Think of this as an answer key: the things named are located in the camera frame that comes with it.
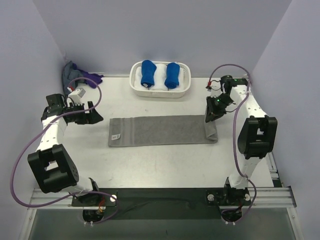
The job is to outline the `grey towel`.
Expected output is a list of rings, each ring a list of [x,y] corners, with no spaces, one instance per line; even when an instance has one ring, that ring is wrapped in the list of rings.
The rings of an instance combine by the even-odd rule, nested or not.
[[[111,118],[109,147],[215,144],[215,122],[206,123],[203,115],[167,115]]]

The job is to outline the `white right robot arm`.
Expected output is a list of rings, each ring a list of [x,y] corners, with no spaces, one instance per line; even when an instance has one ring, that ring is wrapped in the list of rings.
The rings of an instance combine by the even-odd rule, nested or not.
[[[232,123],[232,148],[235,170],[227,178],[229,188],[222,191],[224,203],[233,205],[240,199],[238,190],[248,187],[258,163],[274,148],[278,121],[268,116],[253,96],[246,78],[225,75],[220,78],[220,95],[206,98],[205,122],[214,122],[235,105]]]

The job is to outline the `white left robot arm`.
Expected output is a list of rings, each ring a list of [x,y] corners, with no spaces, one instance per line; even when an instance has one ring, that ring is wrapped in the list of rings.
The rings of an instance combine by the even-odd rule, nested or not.
[[[47,107],[44,109],[41,122],[45,133],[34,153],[27,157],[28,164],[43,193],[66,191],[83,196],[90,206],[101,201],[101,193],[92,178],[81,177],[75,163],[62,144],[65,130],[69,123],[77,125],[93,125],[103,117],[88,101],[90,111],[85,113],[80,90],[68,96],[52,94],[46,97]]]

